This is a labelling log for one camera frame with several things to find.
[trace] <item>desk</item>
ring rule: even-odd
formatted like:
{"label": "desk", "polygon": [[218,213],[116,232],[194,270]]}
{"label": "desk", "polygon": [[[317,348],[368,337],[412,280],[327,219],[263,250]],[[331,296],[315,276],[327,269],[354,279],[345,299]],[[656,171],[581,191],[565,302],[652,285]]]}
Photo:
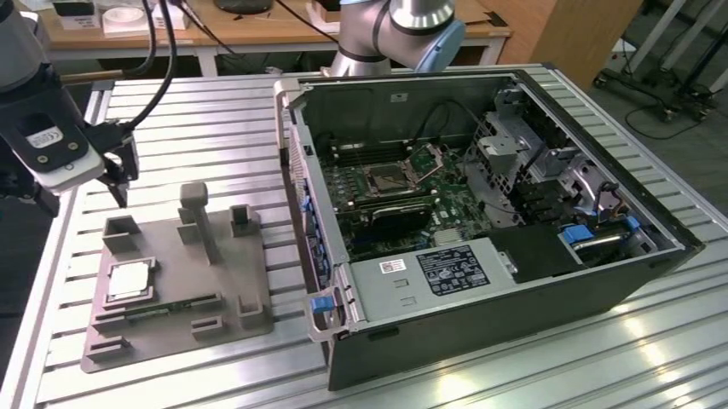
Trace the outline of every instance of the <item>desk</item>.
{"label": "desk", "polygon": [[[533,75],[601,146],[645,185],[705,250],[612,311],[338,392],[307,337],[306,294],[275,159],[273,75],[181,78],[135,132],[142,173],[130,207],[103,185],[62,198],[0,392],[0,407],[540,409],[718,407],[728,399],[728,221],[565,76]],[[311,74],[286,74],[305,76]],[[96,91],[87,121],[132,117],[159,81]],[[151,221],[177,209],[179,185],[207,181],[209,209],[254,205],[263,224],[274,331],[94,374],[79,368],[106,217]]]}
{"label": "desk", "polygon": [[[245,16],[235,20],[235,14],[218,9],[211,0],[190,2],[222,41],[241,54],[335,51],[337,45],[309,28],[294,16],[274,4],[271,13]],[[306,16],[306,0],[287,0],[287,5]],[[52,60],[88,60],[107,58],[143,57],[147,55],[147,37],[104,38],[102,30],[67,31],[60,25],[55,10],[39,12],[50,36],[50,58]],[[502,45],[512,31],[490,23],[468,25],[464,46],[484,47],[481,65],[493,65],[498,60]],[[195,55],[205,77],[218,76],[215,56],[226,51],[205,34],[190,25],[185,31],[175,31],[179,55]],[[162,39],[159,55],[169,55],[165,32],[158,30]]]}

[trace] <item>caster wheel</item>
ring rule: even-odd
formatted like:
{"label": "caster wheel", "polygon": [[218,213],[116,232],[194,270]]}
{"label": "caster wheel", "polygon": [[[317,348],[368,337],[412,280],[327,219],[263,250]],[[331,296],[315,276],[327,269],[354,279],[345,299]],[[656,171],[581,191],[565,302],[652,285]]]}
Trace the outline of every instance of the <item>caster wheel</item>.
{"label": "caster wheel", "polygon": [[703,121],[705,120],[705,118],[708,117],[708,114],[710,114],[710,111],[701,109],[699,112],[696,112],[696,113],[693,114],[693,119],[695,119],[695,121],[703,122]]}
{"label": "caster wheel", "polygon": [[600,76],[595,79],[595,87],[596,88],[604,88],[607,85],[607,78]]}
{"label": "caster wheel", "polygon": [[672,122],[672,119],[675,119],[676,116],[677,116],[677,113],[675,111],[665,109],[663,110],[661,120],[663,122],[668,124],[669,122]]}

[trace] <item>power supply label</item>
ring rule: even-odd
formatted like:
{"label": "power supply label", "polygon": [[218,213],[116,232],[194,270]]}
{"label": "power supply label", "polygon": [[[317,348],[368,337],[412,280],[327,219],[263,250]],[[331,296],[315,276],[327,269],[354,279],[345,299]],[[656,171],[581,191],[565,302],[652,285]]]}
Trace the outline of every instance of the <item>power supply label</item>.
{"label": "power supply label", "polygon": [[436,296],[490,284],[469,245],[421,254],[418,262]]}

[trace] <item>wooden cabinet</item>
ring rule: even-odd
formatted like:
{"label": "wooden cabinet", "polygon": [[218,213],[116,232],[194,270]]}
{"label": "wooden cabinet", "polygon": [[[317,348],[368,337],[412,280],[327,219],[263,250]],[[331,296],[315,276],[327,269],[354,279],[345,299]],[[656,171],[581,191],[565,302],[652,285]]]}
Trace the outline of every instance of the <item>wooden cabinet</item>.
{"label": "wooden cabinet", "polygon": [[641,0],[481,0],[513,30],[498,64],[551,62],[588,89]]}

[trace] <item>wooden desk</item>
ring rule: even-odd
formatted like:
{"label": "wooden desk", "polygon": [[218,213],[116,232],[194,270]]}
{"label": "wooden desk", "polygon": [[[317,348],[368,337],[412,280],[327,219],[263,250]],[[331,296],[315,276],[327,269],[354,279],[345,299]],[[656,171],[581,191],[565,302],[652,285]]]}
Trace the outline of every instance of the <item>wooden desk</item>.
{"label": "wooden desk", "polygon": [[[286,0],[287,5],[302,16],[307,16],[307,0]],[[337,50],[337,45],[318,34],[278,5],[271,12],[235,19],[235,14],[218,9],[213,0],[190,1],[205,24],[237,53],[274,53]],[[107,39],[102,30],[67,31],[60,25],[54,10],[40,13],[50,35],[50,57],[55,60],[80,60],[143,57],[147,54],[147,37]],[[468,25],[464,46],[484,47],[480,56],[481,65],[493,65],[498,60],[505,38],[510,35],[508,27],[496,27],[490,23]],[[194,25],[185,31],[175,31],[181,55],[195,55],[199,59],[205,77],[218,76],[215,56],[226,51]],[[158,30],[160,40],[158,54],[167,55],[165,32]]]}

